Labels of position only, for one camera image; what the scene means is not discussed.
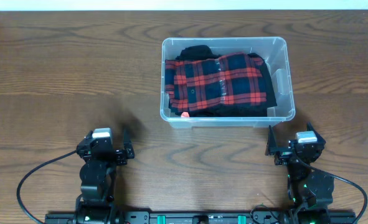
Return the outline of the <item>pink shirt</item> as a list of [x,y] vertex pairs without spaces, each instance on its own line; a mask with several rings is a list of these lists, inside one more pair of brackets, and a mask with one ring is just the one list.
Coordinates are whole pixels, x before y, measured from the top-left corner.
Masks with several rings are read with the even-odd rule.
[[183,112],[183,113],[181,114],[181,117],[182,117],[182,118],[189,118],[189,117],[190,117],[190,115],[189,115],[189,113],[188,113],[188,112]]

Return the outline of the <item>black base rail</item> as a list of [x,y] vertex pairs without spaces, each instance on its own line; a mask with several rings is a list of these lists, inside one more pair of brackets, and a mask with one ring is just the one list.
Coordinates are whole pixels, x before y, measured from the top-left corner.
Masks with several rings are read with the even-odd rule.
[[300,211],[290,215],[284,211],[254,210],[248,213],[156,213],[147,211],[118,212],[107,218],[105,215],[84,213],[49,213],[46,223],[126,223],[126,224],[250,224],[250,223],[354,223],[354,212]]

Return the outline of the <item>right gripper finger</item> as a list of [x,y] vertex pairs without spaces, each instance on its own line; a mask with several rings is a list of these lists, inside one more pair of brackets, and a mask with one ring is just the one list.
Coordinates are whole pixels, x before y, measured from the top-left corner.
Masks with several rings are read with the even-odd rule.
[[314,129],[313,125],[310,122],[306,124],[307,131],[312,131],[313,133],[317,134],[318,132]]
[[265,155],[274,155],[278,151],[278,146],[276,143],[276,137],[273,132],[272,126],[268,127],[268,141],[265,150]]

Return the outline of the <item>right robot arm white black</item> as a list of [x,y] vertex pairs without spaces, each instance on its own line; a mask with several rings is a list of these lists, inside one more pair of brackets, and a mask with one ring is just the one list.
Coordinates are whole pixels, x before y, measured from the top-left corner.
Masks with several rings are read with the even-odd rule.
[[288,145],[279,146],[270,126],[265,154],[274,157],[276,166],[288,171],[288,196],[293,206],[281,212],[278,223],[328,222],[327,207],[333,202],[334,179],[311,168],[325,147],[326,141],[308,123],[306,131],[296,133]]

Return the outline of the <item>clear plastic storage bin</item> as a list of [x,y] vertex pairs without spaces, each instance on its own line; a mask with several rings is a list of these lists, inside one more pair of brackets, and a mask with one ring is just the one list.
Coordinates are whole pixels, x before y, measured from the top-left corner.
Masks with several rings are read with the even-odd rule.
[[[181,51],[195,45],[206,45],[214,54],[226,55],[235,52],[256,53],[266,62],[270,72],[276,107],[267,109],[266,117],[189,117],[181,118],[168,108],[169,97],[165,92],[165,61],[173,60]],[[161,47],[161,97],[159,113],[173,128],[249,126],[267,128],[290,121],[295,117],[291,71],[286,41],[281,37],[170,37]]]

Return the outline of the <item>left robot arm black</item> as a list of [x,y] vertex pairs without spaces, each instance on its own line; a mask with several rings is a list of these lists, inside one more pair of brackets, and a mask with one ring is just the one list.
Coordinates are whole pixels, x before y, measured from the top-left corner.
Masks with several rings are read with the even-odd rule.
[[77,145],[77,154],[85,161],[80,169],[81,195],[68,222],[73,224],[121,224],[124,215],[115,205],[116,168],[134,158],[127,130],[123,131],[123,148],[113,148],[110,128],[90,131]]

